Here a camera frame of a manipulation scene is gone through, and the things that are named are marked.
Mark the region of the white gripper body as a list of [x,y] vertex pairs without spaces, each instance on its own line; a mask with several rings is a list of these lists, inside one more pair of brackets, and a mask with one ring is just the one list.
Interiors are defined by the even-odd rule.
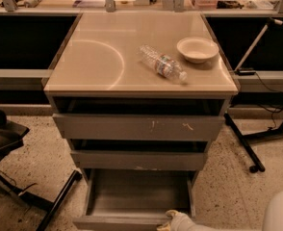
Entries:
[[197,231],[197,224],[186,214],[177,213],[172,216],[170,222],[171,231]]

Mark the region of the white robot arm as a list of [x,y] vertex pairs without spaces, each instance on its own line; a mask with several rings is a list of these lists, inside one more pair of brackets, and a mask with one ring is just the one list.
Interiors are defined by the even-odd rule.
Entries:
[[[166,211],[170,221],[157,227],[157,231],[223,231],[196,224],[188,215],[176,210]],[[261,231],[283,231],[283,192],[277,193],[264,213]]]

